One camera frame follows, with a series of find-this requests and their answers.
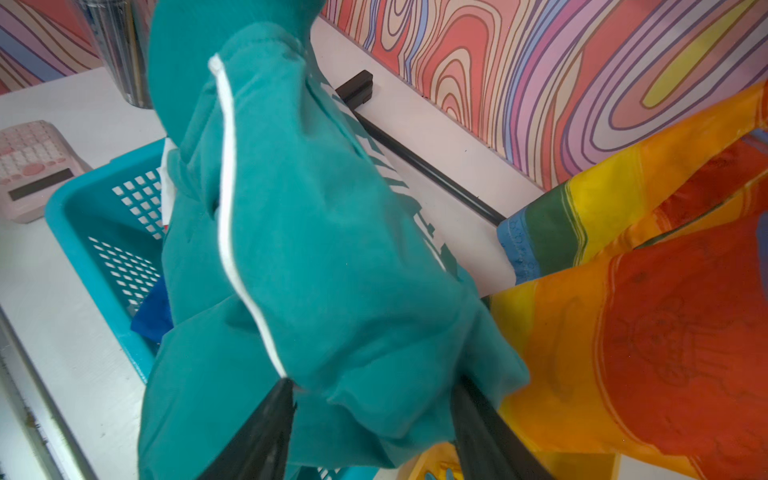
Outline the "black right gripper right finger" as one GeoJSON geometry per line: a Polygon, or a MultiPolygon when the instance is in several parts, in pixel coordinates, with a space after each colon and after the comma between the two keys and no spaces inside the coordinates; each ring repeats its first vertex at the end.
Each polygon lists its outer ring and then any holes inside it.
{"type": "Polygon", "coordinates": [[[553,479],[466,376],[452,389],[451,417],[454,445],[466,479],[553,479]]]}

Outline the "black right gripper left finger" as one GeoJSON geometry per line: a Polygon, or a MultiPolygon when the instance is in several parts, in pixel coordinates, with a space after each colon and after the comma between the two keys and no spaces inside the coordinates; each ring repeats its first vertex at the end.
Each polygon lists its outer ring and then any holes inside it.
{"type": "Polygon", "coordinates": [[[283,480],[295,412],[294,382],[281,379],[198,479],[283,480]]]}

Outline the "teal green jacket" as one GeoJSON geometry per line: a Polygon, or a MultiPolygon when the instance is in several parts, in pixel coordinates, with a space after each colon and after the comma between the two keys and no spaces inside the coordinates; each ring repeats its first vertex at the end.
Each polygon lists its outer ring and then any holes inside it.
{"type": "Polygon", "coordinates": [[[148,83],[173,142],[173,328],[143,401],[143,479],[193,479],[282,378],[288,475],[396,468],[454,437],[451,392],[529,383],[446,245],[320,72],[319,1],[160,1],[148,83]]]}

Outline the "multicolour patchwork jacket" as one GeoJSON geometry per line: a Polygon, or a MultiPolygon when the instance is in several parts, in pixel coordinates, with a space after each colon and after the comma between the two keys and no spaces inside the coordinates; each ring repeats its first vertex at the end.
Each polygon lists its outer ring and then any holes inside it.
{"type": "Polygon", "coordinates": [[[500,412],[531,448],[766,477],[766,135],[759,84],[498,227],[490,310],[531,378],[500,412]]]}

